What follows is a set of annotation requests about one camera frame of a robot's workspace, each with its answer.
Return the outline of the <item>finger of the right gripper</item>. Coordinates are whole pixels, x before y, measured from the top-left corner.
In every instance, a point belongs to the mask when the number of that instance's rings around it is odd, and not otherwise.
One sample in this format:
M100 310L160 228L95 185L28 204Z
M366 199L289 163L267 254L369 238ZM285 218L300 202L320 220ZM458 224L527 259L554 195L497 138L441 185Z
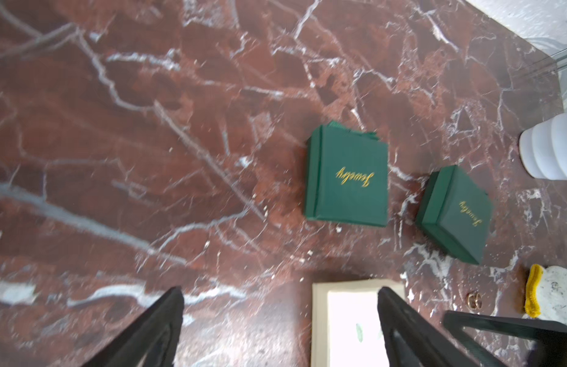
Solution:
M532 340L536 346L529 357L530 366L567 366L567 326L560 322L448 311L442 324L484 366L503 363L465 333L465 327Z

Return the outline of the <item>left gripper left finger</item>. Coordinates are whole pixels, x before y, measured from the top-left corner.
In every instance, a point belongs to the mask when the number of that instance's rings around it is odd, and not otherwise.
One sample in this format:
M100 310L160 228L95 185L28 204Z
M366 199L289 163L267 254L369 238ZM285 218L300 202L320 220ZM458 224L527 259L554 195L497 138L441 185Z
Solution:
M184 299L172 287L85 366L172 366L182 329Z

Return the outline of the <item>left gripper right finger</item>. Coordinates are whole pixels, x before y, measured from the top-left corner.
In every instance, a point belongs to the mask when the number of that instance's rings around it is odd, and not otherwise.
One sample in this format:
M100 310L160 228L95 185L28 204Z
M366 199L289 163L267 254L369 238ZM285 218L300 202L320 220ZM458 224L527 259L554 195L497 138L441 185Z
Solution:
M391 366L475 366L394 290L377 294L377 311Z

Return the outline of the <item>cream lotus box lid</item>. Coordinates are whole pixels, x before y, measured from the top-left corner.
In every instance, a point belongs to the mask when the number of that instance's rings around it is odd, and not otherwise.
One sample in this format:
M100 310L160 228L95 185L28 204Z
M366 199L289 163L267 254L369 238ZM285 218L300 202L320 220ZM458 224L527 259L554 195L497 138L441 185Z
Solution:
M379 290L401 298L403 284L389 279L312 285L312 366L388 366L377 311Z

